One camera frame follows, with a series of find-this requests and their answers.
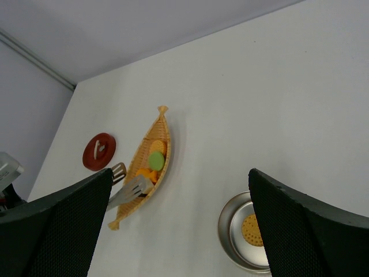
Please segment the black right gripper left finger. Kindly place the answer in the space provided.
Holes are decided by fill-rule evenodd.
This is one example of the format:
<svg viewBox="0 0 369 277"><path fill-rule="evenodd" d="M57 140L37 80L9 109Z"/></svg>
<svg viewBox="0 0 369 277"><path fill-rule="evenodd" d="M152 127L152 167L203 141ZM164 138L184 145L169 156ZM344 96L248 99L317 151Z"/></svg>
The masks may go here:
<svg viewBox="0 0 369 277"><path fill-rule="evenodd" d="M87 276L112 170L1 212L1 276Z"/></svg>

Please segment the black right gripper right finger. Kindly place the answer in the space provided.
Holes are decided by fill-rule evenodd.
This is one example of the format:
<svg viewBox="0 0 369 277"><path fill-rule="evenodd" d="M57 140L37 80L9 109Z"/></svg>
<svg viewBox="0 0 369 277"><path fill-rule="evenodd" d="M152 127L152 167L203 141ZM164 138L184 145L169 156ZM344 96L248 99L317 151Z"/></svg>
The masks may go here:
<svg viewBox="0 0 369 277"><path fill-rule="evenodd" d="M258 169L248 187L272 276L368 276L368 218Z"/></svg>

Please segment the yellow round cracker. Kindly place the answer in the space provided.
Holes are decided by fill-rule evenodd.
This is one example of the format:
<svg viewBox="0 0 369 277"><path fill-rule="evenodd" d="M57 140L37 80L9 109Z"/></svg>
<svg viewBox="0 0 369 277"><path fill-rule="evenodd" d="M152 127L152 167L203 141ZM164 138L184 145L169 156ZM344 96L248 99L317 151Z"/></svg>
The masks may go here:
<svg viewBox="0 0 369 277"><path fill-rule="evenodd" d="M149 154L151 155L154 152L159 152L163 156L167 154L167 143L162 140L155 140L151 143L149 148Z"/></svg>
<svg viewBox="0 0 369 277"><path fill-rule="evenodd" d="M242 223L242 236L252 246L263 246L263 240L255 214L251 214L244 219Z"/></svg>

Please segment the orange fish-shaped cake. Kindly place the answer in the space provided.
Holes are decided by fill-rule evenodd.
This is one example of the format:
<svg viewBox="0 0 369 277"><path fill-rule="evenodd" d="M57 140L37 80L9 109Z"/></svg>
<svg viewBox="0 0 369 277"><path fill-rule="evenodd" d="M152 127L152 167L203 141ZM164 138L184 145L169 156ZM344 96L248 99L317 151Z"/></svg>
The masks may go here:
<svg viewBox="0 0 369 277"><path fill-rule="evenodd" d="M142 175L143 177L148 178L152 182L152 184L157 183L158 177L157 177L156 170L151 170L148 168L141 168L141 169L138 169L135 174L135 176L139 176L139 175Z"/></svg>

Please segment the green round cake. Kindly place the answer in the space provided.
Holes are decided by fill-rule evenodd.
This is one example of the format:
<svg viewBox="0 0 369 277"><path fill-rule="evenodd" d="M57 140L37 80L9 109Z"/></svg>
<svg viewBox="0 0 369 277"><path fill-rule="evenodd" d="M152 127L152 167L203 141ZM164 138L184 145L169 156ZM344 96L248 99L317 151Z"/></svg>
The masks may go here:
<svg viewBox="0 0 369 277"><path fill-rule="evenodd" d="M161 171L165 165L164 155L159 151L154 151L149 155L149 167L153 171Z"/></svg>

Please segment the metal serving tongs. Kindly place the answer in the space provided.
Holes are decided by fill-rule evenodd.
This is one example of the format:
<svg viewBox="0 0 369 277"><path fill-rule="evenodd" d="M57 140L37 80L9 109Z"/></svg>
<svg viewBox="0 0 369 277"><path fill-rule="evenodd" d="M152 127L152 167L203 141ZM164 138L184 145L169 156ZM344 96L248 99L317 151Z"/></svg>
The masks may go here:
<svg viewBox="0 0 369 277"><path fill-rule="evenodd" d="M127 176L126 166L122 162L114 165L111 169L113 172L112 185L118 184ZM106 211L119 205L127 204L142 194L148 194L153 188L154 184L149 178L146 178L143 175L138 175L127 184L123 185L113 196L110 197Z"/></svg>

